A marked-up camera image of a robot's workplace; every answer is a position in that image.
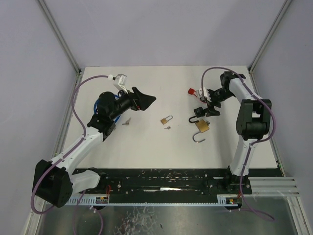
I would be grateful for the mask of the black padlock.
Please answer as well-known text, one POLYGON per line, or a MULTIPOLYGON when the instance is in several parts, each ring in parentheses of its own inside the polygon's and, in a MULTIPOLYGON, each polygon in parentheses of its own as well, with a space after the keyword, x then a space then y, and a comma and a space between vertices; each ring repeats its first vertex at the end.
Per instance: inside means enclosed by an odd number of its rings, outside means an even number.
POLYGON ((203 107, 194 109, 194 115, 188 119, 189 123, 199 122, 199 118, 205 116, 205 110, 203 107))

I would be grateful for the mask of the red cable padlock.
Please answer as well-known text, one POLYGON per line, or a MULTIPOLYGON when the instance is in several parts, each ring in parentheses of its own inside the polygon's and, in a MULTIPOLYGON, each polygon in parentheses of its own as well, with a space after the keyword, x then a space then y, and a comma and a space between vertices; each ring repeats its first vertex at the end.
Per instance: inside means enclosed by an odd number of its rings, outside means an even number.
POLYGON ((196 97, 200 102, 203 102, 203 100, 201 100, 201 96, 200 96, 200 95, 197 93, 197 91, 194 90, 193 88, 189 88, 188 94, 189 94, 189 95, 193 95, 193 96, 196 97))

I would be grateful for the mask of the small brass padlock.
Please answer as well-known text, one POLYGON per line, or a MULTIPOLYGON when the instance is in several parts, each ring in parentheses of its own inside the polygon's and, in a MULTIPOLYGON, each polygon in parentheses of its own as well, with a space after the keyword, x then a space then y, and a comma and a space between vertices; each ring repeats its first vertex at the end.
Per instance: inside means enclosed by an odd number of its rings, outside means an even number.
POLYGON ((169 115, 169 116, 167 116, 167 117, 161 119, 160 122, 161 122, 163 125, 165 125, 166 123, 168 123, 168 122, 169 122, 170 120, 172 120, 172 119, 173 119, 173 116, 172 116, 172 115, 169 115))

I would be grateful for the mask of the blue lock keys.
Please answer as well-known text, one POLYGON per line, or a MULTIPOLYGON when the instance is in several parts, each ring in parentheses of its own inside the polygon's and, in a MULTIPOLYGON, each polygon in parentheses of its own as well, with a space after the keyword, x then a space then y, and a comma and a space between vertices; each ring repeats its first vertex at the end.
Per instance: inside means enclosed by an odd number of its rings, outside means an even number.
POLYGON ((127 125, 127 126, 128 126, 128 125, 130 124, 131 119, 132 119, 132 118, 130 117, 130 118, 129 118, 128 120, 126 120, 122 125, 127 125))

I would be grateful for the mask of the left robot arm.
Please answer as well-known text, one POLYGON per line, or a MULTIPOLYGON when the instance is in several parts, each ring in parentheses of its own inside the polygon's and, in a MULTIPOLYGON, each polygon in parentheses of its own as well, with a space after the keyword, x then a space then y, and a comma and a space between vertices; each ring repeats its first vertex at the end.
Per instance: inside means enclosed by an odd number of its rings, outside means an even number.
POLYGON ((100 175, 93 170, 75 174, 79 163, 91 150, 104 142, 116 127, 115 120, 127 110, 145 111, 156 97, 143 94, 136 87, 116 98, 112 92, 101 93, 97 112, 83 127, 82 136, 67 150, 50 161, 40 160, 35 167, 32 197, 49 202, 55 207, 64 206, 73 194, 95 188, 100 175))

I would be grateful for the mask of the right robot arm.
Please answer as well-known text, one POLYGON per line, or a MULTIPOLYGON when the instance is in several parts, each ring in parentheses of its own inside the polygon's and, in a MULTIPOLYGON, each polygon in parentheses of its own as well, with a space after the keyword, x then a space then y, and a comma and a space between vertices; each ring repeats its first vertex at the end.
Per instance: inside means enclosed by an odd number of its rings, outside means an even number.
POLYGON ((242 74, 225 71, 220 76, 221 88, 208 89, 206 115, 218 116, 215 108, 220 108, 221 103, 231 97, 237 98, 240 108, 236 120, 236 132, 239 136, 235 156, 229 166, 230 177, 245 177, 249 173, 249 165, 255 147, 263 142, 270 129, 271 106, 269 99, 262 99, 256 95, 245 83, 242 74))

